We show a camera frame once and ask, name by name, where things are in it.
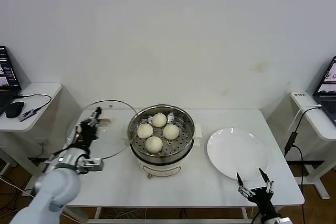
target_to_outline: steamer basket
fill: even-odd
[[[167,140],[163,136],[163,127],[152,125],[153,116],[162,113],[167,116],[167,124],[174,124],[180,129],[180,135],[174,140]],[[144,123],[153,126],[153,136],[159,137],[163,148],[158,153],[150,153],[145,148],[146,139],[137,136],[137,128]],[[171,105],[155,105],[137,113],[129,123],[128,138],[131,149],[137,158],[152,165],[169,165],[185,157],[191,150],[194,141],[195,126],[192,118],[184,110]]]

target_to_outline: laptop screen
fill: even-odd
[[[20,84],[9,60],[7,50],[0,46],[0,90],[17,90]]]
[[[315,94],[336,94],[336,56],[322,78],[322,81],[315,91]]]

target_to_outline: electric steamer pot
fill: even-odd
[[[167,140],[163,136],[163,127],[152,125],[155,114],[162,113],[167,117],[167,124],[174,124],[180,129],[179,136],[174,140]],[[147,123],[154,129],[153,136],[163,142],[162,150],[150,153],[145,148],[146,139],[137,136],[137,128]],[[192,118],[184,110],[171,105],[155,105],[138,112],[128,125],[128,139],[132,152],[138,159],[140,166],[149,174],[155,176],[170,176],[181,170],[181,164],[191,151],[194,141],[195,126]]]

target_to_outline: white plate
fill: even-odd
[[[268,168],[265,145],[254,135],[236,128],[216,131],[209,138],[207,152],[213,165],[224,175],[242,180],[260,177],[259,168]]]

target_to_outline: laptop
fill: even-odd
[[[322,105],[327,116],[336,124],[336,56],[332,59],[313,98]]]
[[[0,46],[0,114],[21,91],[5,46]]]

